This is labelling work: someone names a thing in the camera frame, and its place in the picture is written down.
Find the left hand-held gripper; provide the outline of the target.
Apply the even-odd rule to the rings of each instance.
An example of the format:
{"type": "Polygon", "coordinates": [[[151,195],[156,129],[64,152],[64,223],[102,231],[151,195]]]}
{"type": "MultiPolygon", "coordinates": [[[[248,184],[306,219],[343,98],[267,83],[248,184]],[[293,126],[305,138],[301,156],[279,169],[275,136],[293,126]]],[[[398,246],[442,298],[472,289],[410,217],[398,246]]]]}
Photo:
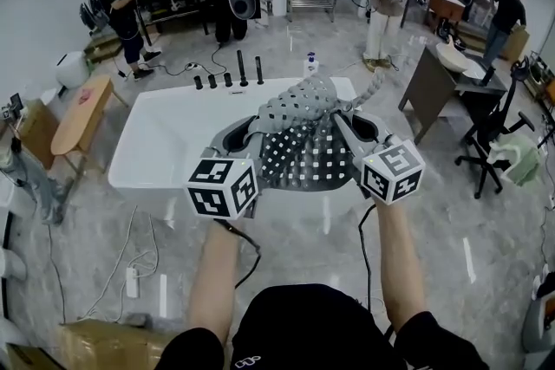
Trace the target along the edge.
{"type": "Polygon", "coordinates": [[[214,136],[186,175],[186,196],[197,217],[253,218],[265,120],[250,116],[214,136]]]}

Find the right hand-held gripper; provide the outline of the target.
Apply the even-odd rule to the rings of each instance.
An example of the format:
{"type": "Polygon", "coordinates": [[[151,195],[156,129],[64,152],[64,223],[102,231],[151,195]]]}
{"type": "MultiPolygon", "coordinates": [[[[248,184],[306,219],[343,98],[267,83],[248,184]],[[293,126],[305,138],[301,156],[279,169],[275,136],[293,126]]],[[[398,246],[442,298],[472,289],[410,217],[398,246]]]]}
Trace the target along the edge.
{"type": "Polygon", "coordinates": [[[351,121],[339,112],[333,119],[361,173],[359,184],[372,197],[393,204],[419,190],[425,162],[412,140],[401,139],[362,111],[355,111],[351,121]]]}

